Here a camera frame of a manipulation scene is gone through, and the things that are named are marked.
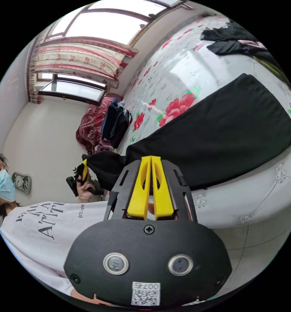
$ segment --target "screw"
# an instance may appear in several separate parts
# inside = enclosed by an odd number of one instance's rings
[[[219,277],[217,282],[214,284],[215,287],[221,286],[224,283],[224,278]]]
[[[79,284],[81,282],[80,278],[75,274],[71,274],[70,278],[75,284]]]
[[[145,234],[153,234],[154,233],[154,226],[153,225],[147,225],[145,228],[144,228],[144,232]]]

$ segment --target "white t-shirt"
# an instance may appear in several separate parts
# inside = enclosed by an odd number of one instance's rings
[[[70,295],[73,286],[63,269],[68,252],[80,233],[103,221],[107,203],[48,201],[17,207],[4,219],[0,233],[30,274]]]

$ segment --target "black lace fabric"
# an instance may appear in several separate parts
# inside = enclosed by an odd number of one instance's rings
[[[229,19],[227,27],[213,28],[208,27],[202,32],[200,39],[208,41],[227,41],[227,40],[250,40],[258,41],[249,31],[235,21]]]

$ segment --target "red floral blanket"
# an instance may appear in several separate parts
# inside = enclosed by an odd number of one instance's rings
[[[86,148],[88,155],[94,154],[95,146],[100,143],[101,124],[114,98],[118,98],[118,101],[122,100],[117,94],[108,94],[103,97],[100,106],[89,105],[81,120],[76,131],[76,140]]]

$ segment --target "bracelet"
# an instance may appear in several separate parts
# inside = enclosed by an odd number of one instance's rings
[[[81,197],[81,196],[79,196],[79,198],[81,198],[81,199],[86,199],[87,201],[90,200],[90,198]]]

